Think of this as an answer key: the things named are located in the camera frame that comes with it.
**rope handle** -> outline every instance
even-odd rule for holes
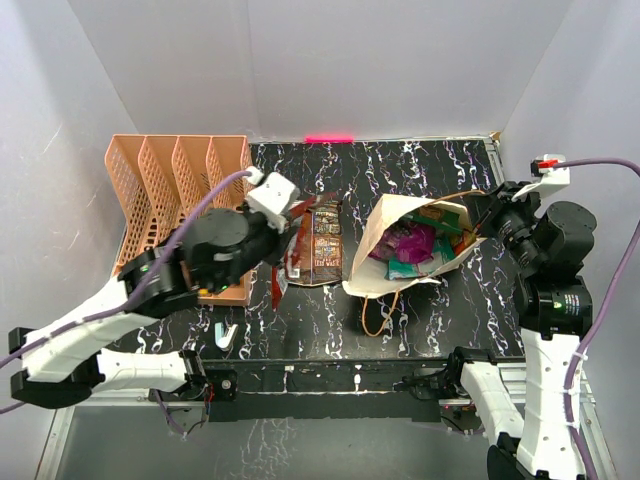
[[[383,330],[387,326],[387,322],[389,322],[389,320],[391,320],[391,314],[396,309],[396,304],[398,303],[398,296],[399,295],[400,295],[400,290],[396,290],[396,294],[393,297],[393,303],[391,304],[391,310],[389,310],[389,313],[386,315],[385,319],[382,321],[382,325],[380,326],[380,330],[378,330],[376,333],[371,333],[369,331],[369,329],[367,328],[367,303],[369,302],[369,297],[364,297],[364,306],[362,307],[362,318],[361,318],[362,328],[364,329],[364,333],[366,333],[370,337],[377,337],[378,335],[380,335],[383,332]]]

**perforated basket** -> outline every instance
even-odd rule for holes
[[[114,274],[136,255],[163,241],[200,203],[211,185],[251,165],[244,136],[114,135],[105,164],[125,214],[127,231]],[[234,182],[212,206],[234,208],[250,185]],[[248,305],[251,272],[240,285],[200,302]]]
[[[173,171],[185,215],[189,215],[210,191],[228,175],[251,166],[251,154],[244,136],[178,137],[172,160]],[[234,208],[242,203],[249,183],[234,182],[212,202],[212,207]],[[220,295],[200,295],[200,303],[213,305],[248,305],[251,272],[239,285],[230,286]]]

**white wall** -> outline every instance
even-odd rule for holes
[[[640,6],[635,0],[573,3],[503,133],[509,177],[528,178],[528,162],[541,153],[569,159],[619,156],[639,160]],[[621,167],[580,167],[567,199],[598,219],[596,246],[584,268],[600,305],[613,270],[638,221],[640,179]],[[636,436],[640,416],[637,345],[640,341],[640,251],[621,281],[586,371],[598,401],[621,479],[638,478]]]
[[[69,0],[140,131],[299,140],[506,124],[569,0]]]
[[[16,326],[39,328],[108,278],[124,218],[104,167],[134,126],[65,1],[0,2],[0,355]],[[0,373],[8,405],[9,376]],[[0,417],[0,477],[32,479],[51,412]]]

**brown snack package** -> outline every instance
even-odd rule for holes
[[[300,259],[294,265],[286,262],[286,276],[294,285],[316,286],[336,283],[342,279],[342,229],[340,203],[329,201],[305,212],[299,234]],[[291,240],[289,253],[298,241]]]

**black marble table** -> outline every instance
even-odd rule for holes
[[[295,182],[303,197],[337,191],[343,199],[344,275],[347,278],[366,219],[383,193],[439,197],[496,185],[482,140],[262,144],[254,164]],[[379,359],[446,357],[454,347],[490,348],[497,356],[522,355],[511,301],[515,267],[500,244],[487,240],[441,285],[402,292],[393,322],[377,338],[360,325],[363,302],[341,285],[290,286],[277,312],[271,309],[270,268],[254,274],[250,305],[202,307],[175,313],[133,332],[112,347],[164,353],[195,349],[213,359]],[[369,302],[367,322],[376,331],[393,295]],[[214,324],[237,323],[233,349],[214,342]]]

